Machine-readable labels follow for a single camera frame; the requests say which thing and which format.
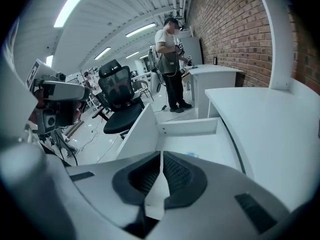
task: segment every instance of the brick wall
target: brick wall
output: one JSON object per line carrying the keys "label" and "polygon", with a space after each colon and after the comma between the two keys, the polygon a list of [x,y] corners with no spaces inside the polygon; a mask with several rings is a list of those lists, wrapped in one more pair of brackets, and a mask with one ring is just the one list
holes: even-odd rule
{"label": "brick wall", "polygon": [[320,95],[320,53],[293,8],[289,8],[294,44],[292,77]]}
{"label": "brick wall", "polygon": [[200,38],[204,63],[217,56],[218,65],[243,70],[243,86],[269,86],[272,42],[262,0],[192,0],[187,25]]}

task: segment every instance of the person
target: person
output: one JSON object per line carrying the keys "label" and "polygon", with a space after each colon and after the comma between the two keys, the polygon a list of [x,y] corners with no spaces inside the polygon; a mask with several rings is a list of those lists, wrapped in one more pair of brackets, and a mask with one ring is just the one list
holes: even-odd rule
{"label": "person", "polygon": [[190,109],[192,105],[184,100],[179,60],[186,63],[188,60],[178,55],[181,50],[175,45],[173,36],[175,30],[179,30],[178,21],[173,17],[167,18],[164,21],[163,29],[155,34],[154,42],[158,53],[158,69],[165,81],[170,112],[182,113],[184,109]]}
{"label": "person", "polygon": [[109,108],[109,103],[98,84],[98,79],[94,75],[91,76],[87,71],[84,72],[83,76],[88,79],[92,94],[97,98],[103,107]]}

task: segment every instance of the ceiling light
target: ceiling light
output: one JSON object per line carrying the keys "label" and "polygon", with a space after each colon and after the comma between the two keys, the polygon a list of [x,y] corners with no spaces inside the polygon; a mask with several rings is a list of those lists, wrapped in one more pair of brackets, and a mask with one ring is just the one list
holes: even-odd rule
{"label": "ceiling light", "polygon": [[132,53],[131,55],[129,55],[128,57],[125,57],[126,59],[128,59],[128,58],[130,58],[131,56],[133,56],[133,55],[136,55],[136,54],[138,54],[139,52],[137,51],[137,52],[135,52],[135,53]]}
{"label": "ceiling light", "polygon": [[152,27],[155,27],[155,26],[156,26],[155,23],[151,23],[151,24],[146,25],[146,26],[143,26],[143,27],[141,27],[141,28],[139,28],[139,29],[137,29],[137,30],[129,33],[129,34],[126,34],[125,36],[128,38],[128,37],[131,37],[131,36],[133,36],[133,35],[141,32],[141,31],[147,30],[147,29],[152,28]]}
{"label": "ceiling light", "polygon": [[52,61],[54,59],[54,56],[53,55],[50,55],[48,57],[46,57],[46,61],[45,61],[45,64],[47,64],[50,68],[52,66]]}
{"label": "ceiling light", "polygon": [[97,57],[95,57],[95,60],[99,60],[107,51],[109,51],[111,48],[107,47],[105,48]]}
{"label": "ceiling light", "polygon": [[80,0],[67,0],[54,23],[55,28],[62,28]]}

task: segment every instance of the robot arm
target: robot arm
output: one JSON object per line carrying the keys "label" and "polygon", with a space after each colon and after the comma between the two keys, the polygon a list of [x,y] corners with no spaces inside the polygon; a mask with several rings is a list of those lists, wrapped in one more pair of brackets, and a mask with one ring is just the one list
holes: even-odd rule
{"label": "robot arm", "polygon": [[65,74],[54,71],[39,59],[35,61],[25,82],[39,101],[33,112],[34,123],[38,125],[34,133],[47,134],[79,119],[78,107],[87,100],[90,90],[65,81]]}

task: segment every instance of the white table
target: white table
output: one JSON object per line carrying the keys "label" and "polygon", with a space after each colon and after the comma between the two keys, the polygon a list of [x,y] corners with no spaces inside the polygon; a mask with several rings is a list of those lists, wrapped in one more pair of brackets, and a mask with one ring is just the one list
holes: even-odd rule
{"label": "white table", "polygon": [[145,78],[146,80],[147,80],[147,78],[148,77],[150,77],[151,76],[151,72],[147,72],[147,73],[144,73],[144,74],[140,74],[140,75],[138,75],[138,76],[135,76],[135,77],[133,77],[133,78],[131,78],[131,80],[137,80],[137,79],[143,79],[143,78]]}
{"label": "white table", "polygon": [[209,116],[224,120],[247,176],[293,210],[314,194],[320,176],[320,110],[288,91],[208,89]]}
{"label": "white table", "polygon": [[197,65],[198,68],[190,69],[191,95],[194,100],[195,112],[198,119],[208,116],[208,98],[205,89],[234,87],[236,72],[243,72],[237,68],[227,66],[204,64]]}

